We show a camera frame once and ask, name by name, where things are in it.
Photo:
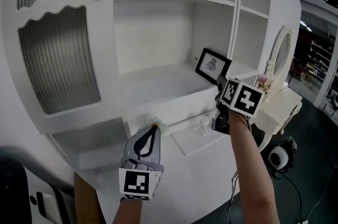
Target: cable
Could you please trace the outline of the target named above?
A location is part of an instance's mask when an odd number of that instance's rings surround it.
[[[245,116],[245,115],[243,115],[243,114],[241,114],[241,113],[239,113],[239,114],[240,114],[240,115],[244,118],[244,120],[247,122],[247,126],[248,126],[250,132],[252,133],[251,125],[250,125],[250,121],[249,121],[249,117],[248,117],[248,116]]]
[[[315,205],[313,205],[313,207],[311,208],[310,213],[308,213],[308,216],[307,216],[306,220],[308,220],[308,218],[310,217],[310,214],[312,213],[313,209],[314,209],[314,208],[322,201],[322,198],[323,198],[324,193],[325,193],[325,191],[326,191],[326,188],[327,188],[327,186],[328,186],[328,182],[330,181],[330,178],[331,178],[331,176],[332,176],[332,174],[333,174],[333,171],[334,171],[334,169],[332,169],[331,174],[330,174],[330,176],[329,176],[328,179],[327,179],[326,186],[325,186],[325,188],[324,188],[323,194],[322,194],[322,196],[321,196],[319,202],[317,202]]]
[[[248,116],[245,116],[241,113],[239,113],[243,118],[244,120],[246,121],[247,123],[247,126],[249,128],[249,131],[252,133],[252,129],[251,129],[251,125],[250,125],[250,121],[249,121],[249,117]],[[232,179],[231,179],[231,188],[232,188],[232,192],[231,192],[231,198],[230,198],[230,202],[229,202],[229,205],[228,205],[228,223],[231,224],[231,221],[230,221],[230,209],[231,209],[231,204],[232,204],[232,201],[233,201],[233,196],[234,196],[234,192],[236,190],[236,183],[237,183],[237,179],[238,179],[238,171],[235,172],[235,174],[233,175]]]
[[[232,177],[231,179],[231,188],[232,188],[232,191],[231,191],[231,198],[230,198],[230,202],[229,202],[229,205],[228,205],[228,223],[231,224],[231,221],[230,221],[230,208],[231,208],[231,204],[232,204],[232,201],[233,201],[233,196],[234,196],[234,192],[236,190],[236,183],[237,183],[237,179],[238,179],[238,172],[236,171],[234,176]]]
[[[301,212],[300,212],[300,217],[301,217],[301,224],[303,223],[303,217],[302,217],[302,197],[301,197],[301,193],[299,192],[298,188],[296,187],[296,185],[288,178],[286,177],[286,175],[283,173],[283,172],[279,172],[281,175],[283,175],[283,177],[285,177],[285,179],[287,179],[294,187],[295,189],[297,190],[297,194],[298,194],[298,197],[299,197],[299,205],[301,207]]]

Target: human arm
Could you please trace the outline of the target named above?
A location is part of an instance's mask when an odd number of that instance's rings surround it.
[[[232,110],[228,122],[245,223],[278,224],[274,186],[247,122]]]
[[[121,202],[112,224],[139,224],[141,210],[142,201],[125,199]]]

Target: black picture frame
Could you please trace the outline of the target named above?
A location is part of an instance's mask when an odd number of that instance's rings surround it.
[[[213,57],[216,57],[217,59],[222,60],[222,61],[225,62],[224,67],[223,67],[223,69],[221,71],[221,75],[224,76],[224,77],[226,76],[226,74],[227,74],[227,72],[229,70],[229,67],[231,65],[231,60],[229,60],[226,57],[224,57],[222,55],[219,55],[218,53],[216,53],[214,51],[211,51],[211,50],[209,50],[207,48],[203,49],[202,54],[201,54],[200,59],[199,59],[199,63],[197,64],[195,71],[196,71],[196,73],[198,73],[199,75],[201,75],[202,77],[204,77],[207,81],[211,82],[214,85],[217,85],[217,79],[213,79],[212,77],[208,76],[206,73],[204,73],[204,72],[202,72],[200,70],[202,61],[203,61],[204,56],[206,54],[210,54]]]

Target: oval mirror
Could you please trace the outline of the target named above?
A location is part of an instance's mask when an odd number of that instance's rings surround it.
[[[289,56],[291,46],[292,30],[290,26],[283,26],[277,38],[271,61],[273,67],[271,69],[271,78],[278,80],[281,74],[285,71],[286,61]]]

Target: picture frame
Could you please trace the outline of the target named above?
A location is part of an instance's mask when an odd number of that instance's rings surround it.
[[[217,77],[219,74],[225,77],[230,65],[231,60],[204,48],[195,71],[207,81],[217,85]]]

